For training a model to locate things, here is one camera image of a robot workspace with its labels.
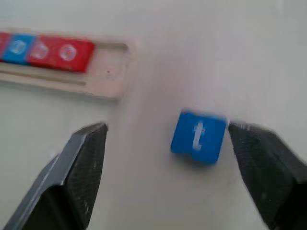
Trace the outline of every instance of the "blue letter block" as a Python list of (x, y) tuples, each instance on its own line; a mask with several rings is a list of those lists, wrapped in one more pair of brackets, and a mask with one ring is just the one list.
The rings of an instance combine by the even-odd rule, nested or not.
[(35, 41), (35, 35), (31, 34), (14, 34), (7, 44), (3, 54), (4, 62), (11, 62), (20, 65), (26, 65), (25, 60), (27, 52), (32, 48)]
[(217, 161), (226, 128), (226, 118), (182, 111), (174, 133), (171, 151), (194, 161)]

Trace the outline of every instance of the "blue tile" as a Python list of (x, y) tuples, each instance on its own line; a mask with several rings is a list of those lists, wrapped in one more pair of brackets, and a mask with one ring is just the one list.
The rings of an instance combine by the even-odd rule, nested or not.
[(225, 117), (185, 110), (179, 116), (171, 151), (213, 164), (218, 160), (225, 128)]
[(20, 65), (27, 65), (26, 55), (32, 48), (35, 35), (13, 34), (4, 51), (3, 61)]

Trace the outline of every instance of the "wooden tray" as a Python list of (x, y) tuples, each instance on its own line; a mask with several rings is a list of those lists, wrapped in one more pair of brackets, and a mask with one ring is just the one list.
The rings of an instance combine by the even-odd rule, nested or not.
[(61, 35), (92, 40), (96, 49), (86, 73), (65, 72), (0, 62), (0, 81), (119, 99), (124, 95), (136, 60), (136, 43), (122, 36), (3, 29), (11, 33)]

